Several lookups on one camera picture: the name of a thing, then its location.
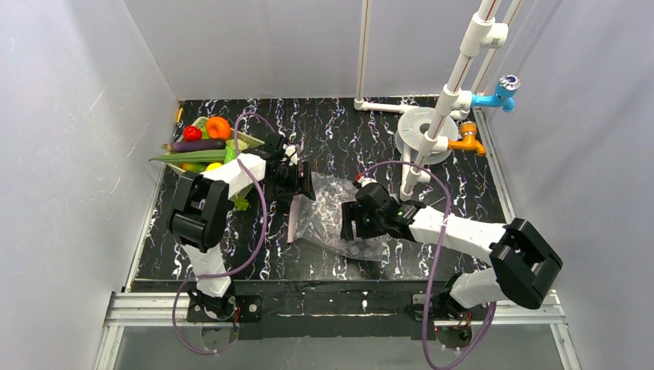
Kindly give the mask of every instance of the orange faucet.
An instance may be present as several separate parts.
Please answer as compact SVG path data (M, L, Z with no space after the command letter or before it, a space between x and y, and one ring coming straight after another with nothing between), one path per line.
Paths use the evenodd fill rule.
M447 144L447 149L454 150L474 150L478 156L486 156L486 148L477 141L477 124L471 121L461 123L459 132L463 139L461 141L452 141Z

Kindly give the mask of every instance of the plastic bag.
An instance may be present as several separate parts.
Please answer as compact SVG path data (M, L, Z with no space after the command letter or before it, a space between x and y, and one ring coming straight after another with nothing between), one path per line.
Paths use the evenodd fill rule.
M387 235L365 240L341 239L341 203L354 201L356 188L351 181L312 173L315 201L295 196L291 203L288 242L316 244L348 258L381 261Z

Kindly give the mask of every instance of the black marble table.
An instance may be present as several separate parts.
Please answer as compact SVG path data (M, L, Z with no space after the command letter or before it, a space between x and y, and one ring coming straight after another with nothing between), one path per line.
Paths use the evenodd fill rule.
M376 103L412 103L434 106L434 98L382 98ZM248 99L186 101L181 121L174 130L174 140L182 129L199 116L223 116L233 124L238 114L248 111L266 117L270 123L299 146L300 157L311 161L315 172L353 179L373 163L399 159L394 134L399 115L380 112L357 112L352 99ZM265 126L254 117L241 131L257 136ZM504 222L501 204L485 158L474 152L455 151L445 162L431 170L452 193L453 213L460 217L488 222ZM188 258L166 229L166 218L176 190L178 176L165 169L163 183L150 218L149 230L140 256L136 283L177 281L193 273ZM401 168L395 166L376 171L376 179L396 192ZM443 197L443 192L419 184L414 197L429 204ZM256 245L262 215L256 194L248 196L250 208L231 211L221 248L228 268L245 262ZM443 210L444 202L435 206ZM234 279L270 281L338 281L338 280L425 280L433 260L434 246L405 240L393 240L383 248L382 261L348 259L319 247L287 244L288 209L285 203L268 205L269 234L256 262L235 275ZM437 279L446 280L455 272L471 272L481 263L470 256L443 249Z

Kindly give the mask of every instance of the blue valve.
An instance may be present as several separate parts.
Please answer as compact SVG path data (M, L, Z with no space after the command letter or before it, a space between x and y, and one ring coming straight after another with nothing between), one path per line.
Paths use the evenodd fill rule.
M517 79L516 76L502 76L500 82L498 82L495 87L495 95L472 95L472 103L470 106L501 106L505 112L513 112L513 109L515 109L515 102L512 96L515 95L515 92L519 87L520 80Z

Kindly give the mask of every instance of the white wall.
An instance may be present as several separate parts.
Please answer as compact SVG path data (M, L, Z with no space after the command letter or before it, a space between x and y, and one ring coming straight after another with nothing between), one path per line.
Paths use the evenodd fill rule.
M177 103L110 0L2 2L0 81L0 368L92 368Z
M356 93L361 0L126 3L180 100ZM374 0L364 95L439 93L479 4Z
M654 363L653 12L539 1L504 64L522 79L516 110L490 115L517 214L563 258L556 288L587 369Z

